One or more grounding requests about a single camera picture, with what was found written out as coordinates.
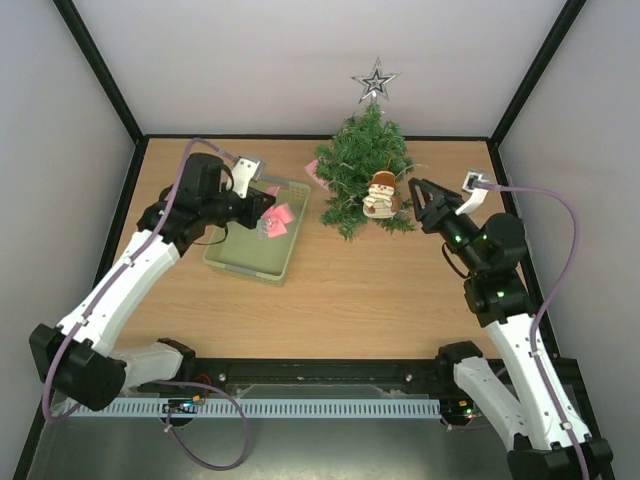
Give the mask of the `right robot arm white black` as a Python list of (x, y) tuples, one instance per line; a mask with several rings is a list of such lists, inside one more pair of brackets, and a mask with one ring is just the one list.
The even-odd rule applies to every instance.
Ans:
[(436, 379), (464, 391), (501, 438), (515, 479), (596, 479), (610, 465), (609, 443), (596, 438), (566, 394), (541, 338), (545, 312), (536, 308), (517, 266), (528, 252), (522, 220), (492, 215), (477, 226), (470, 215), (500, 186), (478, 171), (467, 174), (467, 198), (426, 179), (408, 183), (416, 220), (426, 234), (467, 267), (469, 310), (498, 349), (511, 384), (505, 386), (471, 342), (440, 348)]

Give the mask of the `silver spiral ornament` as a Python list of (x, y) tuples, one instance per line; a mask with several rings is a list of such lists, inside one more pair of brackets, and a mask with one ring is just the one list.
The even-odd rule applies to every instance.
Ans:
[(259, 239), (268, 239), (271, 229), (271, 218), (268, 213), (261, 216), (257, 223), (257, 235)]

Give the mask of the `light green plastic basket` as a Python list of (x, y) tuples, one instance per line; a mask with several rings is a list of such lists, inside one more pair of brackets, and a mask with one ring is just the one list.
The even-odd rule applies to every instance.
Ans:
[(212, 231), (206, 241), (202, 260), (215, 271), (281, 287), (300, 231), (311, 188), (293, 180), (265, 177), (253, 186), (273, 194), (275, 205), (287, 202), (295, 214), (293, 223), (287, 226), (285, 235), (259, 239), (257, 227), (248, 230), (231, 223), (228, 231), (220, 228)]

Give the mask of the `pink heart ornament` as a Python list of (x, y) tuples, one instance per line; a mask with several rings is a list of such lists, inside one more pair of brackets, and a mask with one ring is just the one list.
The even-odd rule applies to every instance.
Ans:
[(295, 214), (287, 202), (273, 205), (265, 213), (268, 213), (271, 218), (270, 239), (285, 235), (287, 226), (295, 220)]

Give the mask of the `pink hat gnome ornament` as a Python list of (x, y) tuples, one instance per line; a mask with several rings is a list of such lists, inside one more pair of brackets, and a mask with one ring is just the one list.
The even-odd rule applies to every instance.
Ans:
[(322, 189), (329, 190), (327, 182), (317, 175), (317, 168), (318, 168), (318, 160), (314, 159), (304, 167), (304, 170), (307, 173), (307, 175)]

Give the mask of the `brown hat snowman ornament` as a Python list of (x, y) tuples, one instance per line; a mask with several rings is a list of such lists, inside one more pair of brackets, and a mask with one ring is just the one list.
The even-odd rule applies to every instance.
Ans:
[(387, 170), (376, 172), (367, 184), (363, 201), (363, 213), (371, 219), (391, 219), (402, 206), (396, 189), (396, 175)]

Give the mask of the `silver star tree topper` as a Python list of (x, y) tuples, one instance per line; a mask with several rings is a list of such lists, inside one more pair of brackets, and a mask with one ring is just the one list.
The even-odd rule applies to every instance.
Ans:
[(377, 56), (371, 71), (367, 75), (355, 75), (351, 77), (351, 79), (362, 88), (358, 103), (369, 102), (375, 104), (380, 98), (388, 101), (388, 85), (401, 75), (401, 72), (386, 71), (383, 68), (380, 57)]

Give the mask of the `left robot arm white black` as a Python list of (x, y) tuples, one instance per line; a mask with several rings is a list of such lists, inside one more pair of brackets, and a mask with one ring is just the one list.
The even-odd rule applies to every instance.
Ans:
[(206, 153), (182, 161), (177, 178), (144, 210), (124, 252), (89, 295), (55, 326), (40, 324), (30, 335), (46, 399), (58, 392), (99, 411), (126, 389), (178, 377), (194, 356), (179, 342), (161, 339), (121, 352), (115, 343), (151, 287), (207, 227), (257, 226), (275, 203), (274, 195), (252, 185), (263, 169), (257, 159), (227, 165)]

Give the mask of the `small green christmas tree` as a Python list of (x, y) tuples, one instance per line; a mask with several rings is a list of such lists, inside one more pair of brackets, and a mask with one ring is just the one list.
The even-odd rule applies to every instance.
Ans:
[(413, 170), (399, 124), (384, 117), (376, 103), (346, 118), (330, 142), (314, 151), (316, 177), (330, 192), (320, 222), (336, 229), (347, 241), (367, 223), (383, 230), (409, 233), (409, 200), (399, 183)]

